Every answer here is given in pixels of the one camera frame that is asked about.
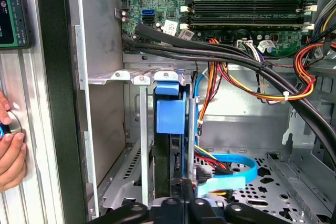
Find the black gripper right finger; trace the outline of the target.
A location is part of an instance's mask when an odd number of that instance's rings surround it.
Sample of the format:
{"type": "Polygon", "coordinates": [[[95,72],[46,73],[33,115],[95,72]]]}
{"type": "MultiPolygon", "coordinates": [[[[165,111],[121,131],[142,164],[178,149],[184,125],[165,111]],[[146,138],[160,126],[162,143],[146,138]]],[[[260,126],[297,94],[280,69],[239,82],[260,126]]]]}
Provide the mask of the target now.
{"type": "Polygon", "coordinates": [[[206,199],[195,196],[194,185],[190,179],[187,180],[187,207],[193,223],[287,223],[285,220],[238,202],[228,204],[218,215],[206,199]]]}

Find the person's right hand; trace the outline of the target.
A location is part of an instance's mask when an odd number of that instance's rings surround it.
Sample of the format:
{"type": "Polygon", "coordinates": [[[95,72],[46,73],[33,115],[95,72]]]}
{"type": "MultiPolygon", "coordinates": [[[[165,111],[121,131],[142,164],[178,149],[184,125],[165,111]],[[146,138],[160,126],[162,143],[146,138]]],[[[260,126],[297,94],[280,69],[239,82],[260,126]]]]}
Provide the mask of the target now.
{"type": "Polygon", "coordinates": [[[1,192],[18,186],[26,174],[26,143],[22,132],[1,138],[1,192]]]}

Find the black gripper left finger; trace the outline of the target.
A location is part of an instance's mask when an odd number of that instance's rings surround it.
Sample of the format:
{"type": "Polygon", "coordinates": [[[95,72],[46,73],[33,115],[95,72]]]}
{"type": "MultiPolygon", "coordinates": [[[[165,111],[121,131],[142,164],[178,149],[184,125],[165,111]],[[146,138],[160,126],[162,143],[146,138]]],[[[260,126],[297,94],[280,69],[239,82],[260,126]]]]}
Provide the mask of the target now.
{"type": "Polygon", "coordinates": [[[172,189],[171,198],[158,198],[152,207],[130,201],[89,223],[184,223],[188,180],[175,182],[172,189]]]}

